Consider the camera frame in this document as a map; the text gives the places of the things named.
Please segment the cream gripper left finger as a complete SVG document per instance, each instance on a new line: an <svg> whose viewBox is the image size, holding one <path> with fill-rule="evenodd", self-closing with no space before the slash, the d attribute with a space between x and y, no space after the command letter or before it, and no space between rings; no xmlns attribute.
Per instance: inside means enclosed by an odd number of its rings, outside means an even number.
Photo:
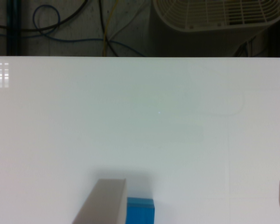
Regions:
<svg viewBox="0 0 280 224"><path fill-rule="evenodd" d="M125 179L99 179L72 224L125 224Z"/></svg>

